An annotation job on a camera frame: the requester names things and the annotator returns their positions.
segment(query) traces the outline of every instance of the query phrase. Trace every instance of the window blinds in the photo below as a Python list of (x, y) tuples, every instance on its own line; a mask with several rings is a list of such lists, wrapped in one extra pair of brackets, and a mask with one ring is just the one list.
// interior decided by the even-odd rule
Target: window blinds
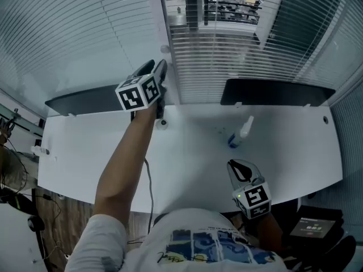
[(363, 0), (165, 0), (182, 103), (227, 79), (340, 90), (363, 62)]
[(149, 0), (0, 0), (1, 89), (41, 116), (44, 101), (115, 84), (160, 46)]

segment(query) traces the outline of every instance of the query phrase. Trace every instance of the black cable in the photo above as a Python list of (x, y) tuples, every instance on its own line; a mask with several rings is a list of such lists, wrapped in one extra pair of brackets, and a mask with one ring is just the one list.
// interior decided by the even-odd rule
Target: black cable
[(2, 183), (2, 187), (0, 185), (0, 191), (2, 191), (5, 188), (5, 174), (1, 173), (1, 183)]
[(26, 184), (27, 184), (27, 182), (28, 182), (28, 171), (27, 171), (27, 169), (25, 168), (25, 166), (24, 166), (24, 164), (22, 163), (22, 161), (21, 161), (21, 159), (20, 159), (20, 157), (19, 157), (19, 155), (14, 151), (14, 150), (12, 150), (12, 149), (10, 149), (10, 148), (8, 148), (7, 146), (5, 146), (5, 145), (1, 145), (2, 147), (5, 147), (6, 149), (8, 149), (8, 150), (10, 150), (12, 153), (14, 153), (15, 154), (15, 156), (16, 156), (16, 158), (18, 158), (18, 160), (19, 160), (19, 162), (21, 163), (21, 165), (23, 166), (23, 168), (24, 168), (24, 171), (25, 171), (25, 174), (26, 174), (26, 179), (25, 179), (25, 183), (24, 183), (24, 185), (21, 187), (20, 186), (20, 188), (14, 193), (14, 194), (8, 194), (8, 195), (3, 195), (3, 196), (1, 196), (0, 198), (3, 198), (3, 197), (8, 197), (8, 196), (14, 196), (14, 195), (16, 195), (16, 194), (18, 194), (19, 192), (21, 192), (24, 188), (25, 188), (25, 186), (26, 186)]
[(11, 143), (10, 139), (7, 139), (9, 141), (9, 143), (11, 144), (11, 146), (13, 147), (13, 149), (15, 150), (15, 152), (17, 152), (17, 150), (15, 149), (14, 145)]
[(142, 244), (143, 242), (127, 242), (127, 244)]
[(242, 223), (242, 224), (241, 224), (241, 225), (237, 228), (237, 230), (239, 231), (240, 229), (242, 229), (244, 225), (245, 225), (245, 223)]
[(61, 250), (62, 251), (62, 253), (64, 253), (65, 254), (65, 252), (63, 251), (63, 249), (58, 245), (58, 242), (60, 242), (60, 241), (56, 241), (56, 239), (55, 239), (55, 237), (54, 237), (54, 225), (55, 225), (55, 223), (56, 223), (56, 219), (59, 217), (59, 215), (62, 213), (62, 209), (61, 209), (61, 207), (59, 206), (59, 204), (53, 199), (53, 198), (51, 198), (49, 195), (47, 195), (47, 194), (43, 194), (42, 196), (41, 195), (35, 195), (35, 197), (42, 197), (42, 198), (44, 198), (44, 199), (46, 199), (47, 201), (52, 201), (52, 202), (54, 202), (56, 205), (57, 205), (57, 207), (58, 207), (58, 209), (59, 209), (59, 212), (58, 212), (58, 214), (54, 217), (54, 219), (53, 219), (53, 222), (52, 222), (52, 238), (53, 238), (53, 241), (54, 241), (54, 243), (55, 243), (55, 245), (56, 245), (56, 247), (58, 247), (59, 248), (59, 250)]
[(147, 162), (146, 158), (145, 158), (145, 164), (146, 164), (147, 176), (149, 177), (149, 190), (150, 190), (150, 198), (151, 198), (151, 212), (150, 212), (150, 218), (149, 218), (149, 225), (147, 227), (147, 234), (149, 234), (150, 229), (151, 229), (151, 220), (153, 219), (154, 197), (153, 197), (153, 189), (151, 187), (151, 174), (150, 174), (149, 162)]
[(129, 240), (127, 243), (132, 244), (133, 242), (136, 242), (136, 241), (141, 241), (142, 242), (142, 238), (145, 238), (145, 237), (146, 236), (141, 236), (141, 237), (135, 238), (133, 240)]

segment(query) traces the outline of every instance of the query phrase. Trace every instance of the cable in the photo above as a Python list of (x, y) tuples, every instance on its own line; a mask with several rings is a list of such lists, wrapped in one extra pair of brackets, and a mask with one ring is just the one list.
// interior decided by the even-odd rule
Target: cable
[(46, 256), (46, 257), (44, 257), (44, 258), (42, 258), (42, 259), (40, 259), (40, 260), (36, 260), (36, 261), (33, 261), (33, 264), (35, 264), (35, 263), (37, 263), (37, 262), (39, 262), (39, 261), (44, 261), (44, 260), (46, 260), (46, 259), (48, 259), (49, 257), (50, 257), (50, 255), (52, 255), (53, 254), (53, 252), (57, 249), (57, 248), (60, 248), (61, 249), (61, 247), (60, 246), (58, 246), (58, 245), (56, 245), (54, 248), (53, 248), (53, 250)]
[(127, 242), (127, 244), (129, 245), (129, 244), (142, 244), (143, 242)]
[(15, 152), (17, 152), (17, 150), (15, 149), (14, 145), (11, 143), (10, 139), (7, 139), (9, 141), (9, 143), (11, 144), (11, 146), (13, 147), (13, 149), (15, 150)]
[(132, 244), (133, 242), (135, 242), (135, 241), (140, 241), (142, 238), (145, 238), (146, 236), (140, 236), (140, 237), (138, 237), (138, 238), (136, 238), (136, 239), (133, 239), (133, 240), (130, 240), (130, 241), (128, 241), (127, 243), (128, 244)]
[(43, 257), (45, 257), (45, 246), (44, 246), (44, 242), (43, 242), (43, 233), (42, 233), (42, 231), (40, 231), (39, 234), (40, 234), (41, 247), (43, 248)]
[(153, 219), (154, 197), (153, 197), (153, 189), (151, 187), (151, 174), (150, 174), (149, 162), (147, 162), (146, 158), (144, 161), (146, 164), (147, 176), (149, 177), (149, 190), (150, 190), (150, 198), (151, 198), (151, 212), (150, 212), (150, 218), (149, 218), (149, 225), (147, 227), (147, 234), (149, 234), (150, 229), (151, 229), (151, 220)]
[[(22, 193), (22, 195), (25, 195), (25, 196), (32, 196), (32, 195), (30, 195), (30, 194), (25, 194), (25, 193)], [(56, 248), (59, 248), (61, 251), (62, 251), (62, 253), (64, 253), (65, 254), (65, 252), (63, 251), (63, 248), (62, 248), (62, 246), (63, 246), (63, 243), (61, 242), (61, 241), (56, 241), (56, 239), (55, 239), (55, 237), (54, 237), (54, 225), (55, 225), (55, 223), (56, 223), (56, 219), (59, 217), (59, 215), (62, 213), (62, 209), (61, 209), (61, 207), (59, 206), (59, 204), (53, 199), (53, 198), (51, 198), (49, 195), (47, 195), (47, 194), (43, 194), (42, 196), (41, 195), (35, 195), (35, 197), (42, 197), (42, 198), (44, 198), (44, 199), (46, 199), (47, 201), (52, 201), (52, 202), (54, 202), (56, 205), (57, 205), (57, 207), (58, 207), (58, 209), (59, 209), (59, 212), (58, 212), (58, 214), (54, 217), (54, 219), (53, 219), (53, 221), (52, 221), (52, 239), (53, 239), (53, 241), (54, 241), (54, 243), (55, 243), (55, 247), (54, 247), (54, 249), (53, 250), (55, 250)]]
[(245, 223), (242, 223), (238, 228), (237, 230), (239, 231), (240, 229), (242, 229), (244, 227)]
[(20, 157), (19, 157), (19, 155), (14, 151), (14, 150), (12, 150), (12, 149), (10, 149), (10, 148), (8, 148), (7, 146), (5, 146), (5, 145), (1, 145), (2, 147), (5, 147), (6, 149), (8, 149), (8, 150), (10, 150), (12, 153), (14, 153), (15, 154), (15, 156), (16, 156), (16, 158), (18, 158), (18, 160), (19, 160), (19, 162), (21, 163), (21, 165), (23, 166), (23, 168), (24, 168), (24, 171), (25, 171), (25, 174), (26, 174), (26, 179), (25, 179), (25, 182), (24, 182), (24, 185), (21, 187), (20, 186), (20, 188), (14, 193), (14, 194), (8, 194), (8, 195), (3, 195), (3, 196), (1, 196), (0, 198), (3, 198), (3, 197), (8, 197), (8, 196), (14, 196), (14, 195), (16, 195), (16, 194), (18, 194), (19, 192), (21, 192), (24, 188), (25, 188), (25, 186), (26, 186), (26, 184), (27, 184), (27, 182), (28, 182), (28, 171), (27, 171), (27, 169), (25, 168), (25, 166), (24, 166), (24, 164), (22, 163), (22, 161), (21, 161), (21, 159), (20, 159)]

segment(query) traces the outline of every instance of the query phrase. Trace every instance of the white bottle cap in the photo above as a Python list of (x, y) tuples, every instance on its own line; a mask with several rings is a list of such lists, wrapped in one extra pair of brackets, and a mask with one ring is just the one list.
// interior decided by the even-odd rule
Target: white bottle cap
[(252, 122), (254, 121), (254, 116), (250, 116), (248, 118), (248, 121), (246, 123), (243, 124), (243, 127), (240, 130), (239, 135), (241, 136), (241, 138), (245, 138), (248, 136), (248, 134), (250, 133), (251, 130), (251, 126), (252, 126)]

